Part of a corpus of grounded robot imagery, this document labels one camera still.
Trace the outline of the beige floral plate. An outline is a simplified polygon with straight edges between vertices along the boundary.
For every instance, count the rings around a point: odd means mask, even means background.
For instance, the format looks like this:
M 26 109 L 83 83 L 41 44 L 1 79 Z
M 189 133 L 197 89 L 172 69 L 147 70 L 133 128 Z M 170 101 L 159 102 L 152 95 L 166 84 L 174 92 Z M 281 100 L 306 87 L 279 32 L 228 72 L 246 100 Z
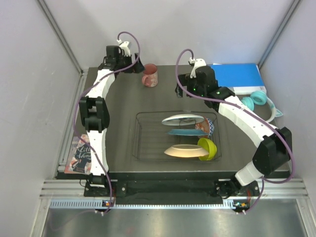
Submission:
M 166 155 L 179 158 L 194 158 L 208 156 L 209 151 L 199 145 L 178 144 L 173 145 L 164 151 Z

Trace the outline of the black wire dish rack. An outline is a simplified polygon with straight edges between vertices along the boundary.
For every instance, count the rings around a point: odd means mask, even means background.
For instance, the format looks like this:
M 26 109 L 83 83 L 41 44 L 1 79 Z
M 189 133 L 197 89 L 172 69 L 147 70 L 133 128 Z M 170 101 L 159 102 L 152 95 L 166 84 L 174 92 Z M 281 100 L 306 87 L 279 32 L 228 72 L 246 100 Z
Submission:
M 138 161 L 180 161 L 163 152 L 172 145 L 198 143 L 197 135 L 169 134 L 172 129 L 194 129 L 195 124 L 177 122 L 163 125 L 163 119 L 180 114 L 180 111 L 138 113 L 134 129 L 132 156 Z

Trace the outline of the red blue patterned bowl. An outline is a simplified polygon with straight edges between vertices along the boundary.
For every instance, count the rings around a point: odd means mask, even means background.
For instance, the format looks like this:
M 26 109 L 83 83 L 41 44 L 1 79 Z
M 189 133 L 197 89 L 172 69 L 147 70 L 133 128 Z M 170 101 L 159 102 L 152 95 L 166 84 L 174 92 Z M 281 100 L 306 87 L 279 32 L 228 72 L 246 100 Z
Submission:
M 210 138 L 214 133 L 215 126 L 211 119 L 204 117 L 204 121 L 195 124 L 195 129 L 202 130 L 205 133 L 201 137 Z

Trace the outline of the teal scalloped plate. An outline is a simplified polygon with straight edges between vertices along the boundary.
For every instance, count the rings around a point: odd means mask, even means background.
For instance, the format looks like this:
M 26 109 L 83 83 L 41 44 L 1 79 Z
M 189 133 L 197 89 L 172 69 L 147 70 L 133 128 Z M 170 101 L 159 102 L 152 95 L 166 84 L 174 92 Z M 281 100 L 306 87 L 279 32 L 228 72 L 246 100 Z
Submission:
M 208 133 L 200 129 L 172 129 L 167 134 L 177 136 L 206 136 Z

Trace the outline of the white watermelon plate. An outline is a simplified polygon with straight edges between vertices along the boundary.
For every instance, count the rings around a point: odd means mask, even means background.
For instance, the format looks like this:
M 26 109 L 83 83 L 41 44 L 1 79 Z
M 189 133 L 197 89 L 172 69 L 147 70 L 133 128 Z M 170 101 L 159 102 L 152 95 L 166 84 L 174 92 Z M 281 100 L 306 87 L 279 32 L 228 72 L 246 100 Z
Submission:
M 162 120 L 163 125 L 168 126 L 186 126 L 186 125 L 195 125 L 204 121 L 203 116 L 198 116 L 194 114 L 180 114 L 170 116 Z

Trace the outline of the lime green bowl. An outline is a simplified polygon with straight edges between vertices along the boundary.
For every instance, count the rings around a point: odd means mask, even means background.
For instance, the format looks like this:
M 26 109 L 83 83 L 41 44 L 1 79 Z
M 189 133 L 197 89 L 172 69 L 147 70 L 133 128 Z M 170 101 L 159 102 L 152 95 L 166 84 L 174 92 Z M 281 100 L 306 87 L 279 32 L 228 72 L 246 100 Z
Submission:
M 217 154 L 217 146 L 212 140 L 208 138 L 200 138 L 198 140 L 197 145 L 201 146 L 203 149 L 205 149 L 208 152 L 207 155 L 198 157 L 199 160 L 208 161 L 215 158 L 215 155 Z

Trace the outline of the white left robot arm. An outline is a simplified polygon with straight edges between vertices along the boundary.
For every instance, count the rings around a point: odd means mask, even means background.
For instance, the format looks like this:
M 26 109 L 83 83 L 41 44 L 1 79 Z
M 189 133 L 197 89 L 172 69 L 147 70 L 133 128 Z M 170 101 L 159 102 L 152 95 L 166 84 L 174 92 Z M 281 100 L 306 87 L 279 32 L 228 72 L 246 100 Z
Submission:
M 132 61 L 129 42 L 118 46 L 107 46 L 106 56 L 98 67 L 97 78 L 88 93 L 80 98 L 79 113 L 90 145 L 91 169 L 85 185 L 86 197 L 109 197 L 112 184 L 108 180 L 109 167 L 106 161 L 106 132 L 110 124 L 110 114 L 105 98 L 120 72 L 140 73 L 144 66 L 135 53 Z

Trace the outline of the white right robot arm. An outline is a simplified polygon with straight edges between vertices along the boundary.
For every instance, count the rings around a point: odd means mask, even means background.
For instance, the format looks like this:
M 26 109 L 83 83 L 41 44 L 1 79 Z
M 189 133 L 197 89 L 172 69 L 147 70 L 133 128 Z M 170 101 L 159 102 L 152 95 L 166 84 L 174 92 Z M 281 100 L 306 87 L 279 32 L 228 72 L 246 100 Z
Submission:
M 235 173 L 230 188 L 235 195 L 243 195 L 250 183 L 266 178 L 282 165 L 295 162 L 292 152 L 291 131 L 278 129 L 249 110 L 227 87 L 218 85 L 215 72 L 210 66 L 200 66 L 195 77 L 176 73 L 176 93 L 201 99 L 217 113 L 226 117 L 253 142 L 256 152 L 252 161 Z

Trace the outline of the pink mug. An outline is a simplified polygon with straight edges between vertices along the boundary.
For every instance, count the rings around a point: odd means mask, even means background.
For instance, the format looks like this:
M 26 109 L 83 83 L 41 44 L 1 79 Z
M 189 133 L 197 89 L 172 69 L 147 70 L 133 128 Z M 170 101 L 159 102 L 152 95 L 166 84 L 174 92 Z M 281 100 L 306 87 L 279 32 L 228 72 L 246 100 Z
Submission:
M 158 68 L 155 64 L 144 66 L 142 84 L 146 87 L 155 87 L 158 84 Z

